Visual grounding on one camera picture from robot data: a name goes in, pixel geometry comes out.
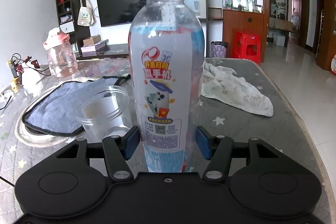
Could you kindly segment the white tote bag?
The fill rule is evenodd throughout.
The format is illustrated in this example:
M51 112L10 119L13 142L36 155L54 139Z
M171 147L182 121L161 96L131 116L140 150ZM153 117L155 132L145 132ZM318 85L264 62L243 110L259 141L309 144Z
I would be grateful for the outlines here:
M80 0L79 15L77 18L77 25L89 27L94 24L93 10L89 0Z

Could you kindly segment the clear plastic cup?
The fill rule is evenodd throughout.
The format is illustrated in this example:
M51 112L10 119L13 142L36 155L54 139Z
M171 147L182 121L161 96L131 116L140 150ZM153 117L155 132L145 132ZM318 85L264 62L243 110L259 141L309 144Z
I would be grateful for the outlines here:
M130 98L120 86L98 86L79 97L73 113L92 142L109 136L124 136L133 122Z

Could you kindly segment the red plastic stool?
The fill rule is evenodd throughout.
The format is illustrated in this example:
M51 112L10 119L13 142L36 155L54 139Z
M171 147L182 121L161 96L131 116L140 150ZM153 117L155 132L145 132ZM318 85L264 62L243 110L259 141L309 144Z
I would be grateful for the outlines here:
M259 35L236 32L231 57L233 59L247 59L261 63L261 38Z

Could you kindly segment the pink lidded clear jug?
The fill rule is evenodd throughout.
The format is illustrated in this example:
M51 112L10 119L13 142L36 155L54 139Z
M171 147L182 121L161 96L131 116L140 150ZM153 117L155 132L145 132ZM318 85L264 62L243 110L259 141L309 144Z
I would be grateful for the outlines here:
M49 31L43 48L47 52L47 60L52 75L63 78L77 72L76 56L70 44L70 35L59 27Z

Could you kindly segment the black flat television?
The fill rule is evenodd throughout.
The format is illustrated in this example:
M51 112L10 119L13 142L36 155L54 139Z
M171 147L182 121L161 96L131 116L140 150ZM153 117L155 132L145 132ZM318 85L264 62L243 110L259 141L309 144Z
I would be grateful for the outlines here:
M131 23L145 0L97 0L98 14L102 27Z

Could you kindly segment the white crumpled towel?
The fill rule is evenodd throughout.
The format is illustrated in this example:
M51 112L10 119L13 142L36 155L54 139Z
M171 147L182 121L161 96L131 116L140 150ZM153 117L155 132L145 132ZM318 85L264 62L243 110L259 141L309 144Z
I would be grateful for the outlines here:
M251 114L273 116L271 100L244 77L238 77L235 70L204 62L202 77L202 96Z

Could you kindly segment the grey star table cover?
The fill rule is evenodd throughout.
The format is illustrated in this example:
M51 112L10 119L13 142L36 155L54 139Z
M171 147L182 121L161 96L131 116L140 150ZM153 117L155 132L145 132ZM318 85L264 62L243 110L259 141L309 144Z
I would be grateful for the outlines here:
M232 68L260 88L271 100L274 114L270 118L253 115L202 97L199 124L213 135L226 135L237 142L246 142L252 137L262 139L313 172L322 182L322 196L314 214L324 223L335 223L335 198L326 168L303 120L284 94L250 61L207 59L207 62ZM1 223L13 223L22 215L13 188L19 176L71 142L71 138L33 135L19 125L30 105L59 84L59 79L45 77L28 89L20 87L1 111Z

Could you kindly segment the stacked boxes on stand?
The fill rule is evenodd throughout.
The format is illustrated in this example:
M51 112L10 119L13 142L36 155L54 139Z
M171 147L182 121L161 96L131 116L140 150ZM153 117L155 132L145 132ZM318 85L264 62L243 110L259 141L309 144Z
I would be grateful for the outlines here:
M97 56L100 52L105 52L107 49L108 39L102 40L100 35L90 36L83 40L81 54L86 56Z

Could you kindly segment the clear labelled drink bottle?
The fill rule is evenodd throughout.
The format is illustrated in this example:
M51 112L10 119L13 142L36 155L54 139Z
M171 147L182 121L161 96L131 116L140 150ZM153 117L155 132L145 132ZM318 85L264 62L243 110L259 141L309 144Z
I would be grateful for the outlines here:
M146 0L129 33L130 65L148 170L183 172L197 130L205 40L184 0Z

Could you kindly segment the purple patterned bin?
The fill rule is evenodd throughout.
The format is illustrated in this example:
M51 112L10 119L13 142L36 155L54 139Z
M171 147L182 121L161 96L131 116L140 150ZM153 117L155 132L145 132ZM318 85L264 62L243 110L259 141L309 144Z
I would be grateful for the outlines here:
M211 57L225 58L228 49L227 42L211 42Z

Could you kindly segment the blue cloth black trim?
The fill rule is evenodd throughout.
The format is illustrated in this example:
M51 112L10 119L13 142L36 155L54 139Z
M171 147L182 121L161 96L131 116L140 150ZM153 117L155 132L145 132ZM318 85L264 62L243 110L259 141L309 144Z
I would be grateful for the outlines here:
M104 76L94 81L63 83L25 112L22 122L36 134L75 136L83 130L73 113L79 101L87 98L96 89L119 86L128 79L130 79L129 74L121 77Z

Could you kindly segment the dark wall shelf unit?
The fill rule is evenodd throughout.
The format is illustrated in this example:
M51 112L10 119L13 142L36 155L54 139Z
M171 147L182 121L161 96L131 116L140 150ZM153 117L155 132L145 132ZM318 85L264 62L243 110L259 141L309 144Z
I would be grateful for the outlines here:
M69 35L72 49L79 53L82 29L77 24L80 0L55 0L59 28Z

